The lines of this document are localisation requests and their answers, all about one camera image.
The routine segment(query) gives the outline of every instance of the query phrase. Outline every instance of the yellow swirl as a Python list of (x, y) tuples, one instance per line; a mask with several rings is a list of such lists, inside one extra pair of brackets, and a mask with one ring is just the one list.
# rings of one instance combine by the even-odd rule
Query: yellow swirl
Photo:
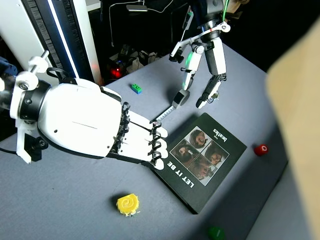
[(116, 201), (116, 206), (120, 213), (125, 214), (125, 216), (131, 216), (136, 213), (139, 207), (139, 200), (138, 197), (132, 193), (119, 198)]

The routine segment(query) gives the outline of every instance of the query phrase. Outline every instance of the light strip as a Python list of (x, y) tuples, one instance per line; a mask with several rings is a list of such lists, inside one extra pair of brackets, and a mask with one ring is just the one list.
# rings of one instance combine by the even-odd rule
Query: light strip
[(67, 56), (69, 58), (69, 61), (71, 63), (71, 67), (73, 69), (74, 75), (75, 75), (76, 78), (79, 79), (79, 75), (78, 75), (78, 72), (77, 72), (77, 69), (76, 69), (76, 65), (74, 63), (74, 60), (72, 59), (72, 56), (71, 56), (71, 53), (70, 53), (70, 50), (69, 50), (69, 47), (68, 47), (64, 32), (62, 31), (62, 28), (61, 28), (61, 25), (60, 25), (60, 22), (59, 22), (55, 7), (54, 7), (54, 5), (52, 3), (52, 0), (48, 0), (48, 4), (49, 4), (50, 10), (51, 10), (53, 19), (55, 21), (55, 25), (58, 28), (58, 32), (60, 34), (64, 49), (65, 49), (66, 54), (67, 54)]

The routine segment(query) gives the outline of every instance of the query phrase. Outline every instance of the tape measure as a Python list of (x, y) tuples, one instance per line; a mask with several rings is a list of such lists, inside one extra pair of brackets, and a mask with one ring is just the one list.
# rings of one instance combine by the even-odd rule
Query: tape measure
[(168, 109), (166, 109), (163, 113), (161, 113), (160, 116), (156, 118), (156, 120), (162, 121), (166, 116), (172, 113), (175, 109), (185, 104), (189, 96), (190, 96), (190, 92), (188, 90), (181, 89), (180, 91), (178, 91), (177, 94), (174, 96), (172, 105)]

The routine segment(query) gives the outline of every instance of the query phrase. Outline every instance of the book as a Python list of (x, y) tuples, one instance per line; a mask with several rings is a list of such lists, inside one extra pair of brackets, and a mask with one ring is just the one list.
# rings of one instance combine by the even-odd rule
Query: book
[(203, 113), (168, 145), (155, 173), (194, 214), (199, 214), (246, 150), (239, 139)]

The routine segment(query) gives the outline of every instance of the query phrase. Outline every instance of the table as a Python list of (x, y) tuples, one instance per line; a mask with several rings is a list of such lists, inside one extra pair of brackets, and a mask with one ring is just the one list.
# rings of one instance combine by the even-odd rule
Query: table
[[(228, 78), (220, 87), (219, 100), (200, 110), (195, 107), (210, 78), (203, 57), (188, 102), (162, 121), (170, 141), (182, 125), (207, 112), (248, 146), (200, 214), (191, 214), (140, 164), (89, 159), (50, 146), (41, 161), (28, 165), (0, 152), (0, 239), (208, 239), (206, 229), (219, 226), (227, 239), (244, 240), (287, 157), (266, 96), (266, 74), (229, 47), (224, 51)], [(166, 56), (108, 87), (120, 93), (134, 112), (153, 119), (182, 87), (183, 66)], [(131, 90), (133, 83), (142, 94)], [(15, 141), (13, 135), (0, 146), (13, 150)], [(269, 146), (269, 153), (257, 157), (252, 145), (262, 143)], [(130, 193), (139, 196), (140, 213), (128, 218), (116, 210), (115, 202)]]

